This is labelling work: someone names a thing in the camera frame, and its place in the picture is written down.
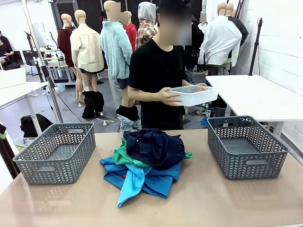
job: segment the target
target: dark red sweater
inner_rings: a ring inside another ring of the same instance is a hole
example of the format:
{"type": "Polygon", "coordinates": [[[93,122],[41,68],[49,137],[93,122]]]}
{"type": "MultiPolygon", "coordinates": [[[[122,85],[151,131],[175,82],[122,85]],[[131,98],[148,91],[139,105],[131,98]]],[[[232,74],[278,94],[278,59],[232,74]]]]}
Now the dark red sweater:
{"type": "Polygon", "coordinates": [[[137,27],[131,22],[129,25],[123,25],[123,28],[126,30],[126,34],[128,35],[134,52],[137,37],[137,27]]]}
{"type": "Polygon", "coordinates": [[[58,34],[58,47],[65,55],[65,63],[69,67],[74,67],[74,63],[71,59],[71,33],[74,29],[68,27],[67,29],[61,29],[58,34]]]}

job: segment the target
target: black t-shirt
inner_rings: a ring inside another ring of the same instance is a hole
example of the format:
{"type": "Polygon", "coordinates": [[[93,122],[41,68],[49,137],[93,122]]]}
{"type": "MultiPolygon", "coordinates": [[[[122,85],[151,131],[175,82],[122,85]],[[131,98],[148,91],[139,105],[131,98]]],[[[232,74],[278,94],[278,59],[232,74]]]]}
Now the black t-shirt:
{"type": "MultiPolygon", "coordinates": [[[[128,85],[144,92],[157,93],[164,87],[181,87],[186,79],[184,49],[174,46],[166,52],[150,39],[132,54],[128,85]]],[[[160,130],[183,129],[184,107],[162,102],[140,102],[142,125],[160,130]]]]}
{"type": "Polygon", "coordinates": [[[0,57],[4,57],[5,53],[10,53],[12,51],[9,44],[0,45],[0,57]]]}

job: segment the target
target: gray plastic basket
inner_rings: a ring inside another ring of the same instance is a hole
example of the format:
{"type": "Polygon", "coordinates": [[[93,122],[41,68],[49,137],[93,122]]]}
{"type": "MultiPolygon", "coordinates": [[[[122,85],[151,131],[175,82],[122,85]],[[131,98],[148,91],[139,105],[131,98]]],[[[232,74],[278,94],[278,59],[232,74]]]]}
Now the gray plastic basket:
{"type": "Polygon", "coordinates": [[[53,124],[13,160],[28,184],[70,184],[96,148],[93,123],[53,124]]]}
{"type": "Polygon", "coordinates": [[[288,146],[249,116],[208,120],[208,146],[230,180],[279,176],[288,146]]]}

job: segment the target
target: light blue fleece jacket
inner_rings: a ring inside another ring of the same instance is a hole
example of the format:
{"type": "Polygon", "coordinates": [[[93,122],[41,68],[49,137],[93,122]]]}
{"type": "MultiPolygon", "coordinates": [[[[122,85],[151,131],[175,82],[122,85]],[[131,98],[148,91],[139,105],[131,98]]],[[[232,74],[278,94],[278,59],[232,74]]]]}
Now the light blue fleece jacket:
{"type": "Polygon", "coordinates": [[[128,78],[133,50],[120,22],[103,21],[100,42],[110,75],[118,79],[128,78]]]}

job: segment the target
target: pile of clothes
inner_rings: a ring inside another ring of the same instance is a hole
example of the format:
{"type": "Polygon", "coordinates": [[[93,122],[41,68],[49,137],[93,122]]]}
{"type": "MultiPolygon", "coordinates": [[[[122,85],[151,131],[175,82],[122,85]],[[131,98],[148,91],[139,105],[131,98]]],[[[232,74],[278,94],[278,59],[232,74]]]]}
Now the pile of clothes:
{"type": "Polygon", "coordinates": [[[100,163],[106,169],[104,179],[121,189],[118,199],[121,207],[141,190],[168,198],[173,181],[180,177],[181,161],[192,157],[192,153],[185,153],[180,135],[143,129],[124,132],[122,145],[100,163]]]}

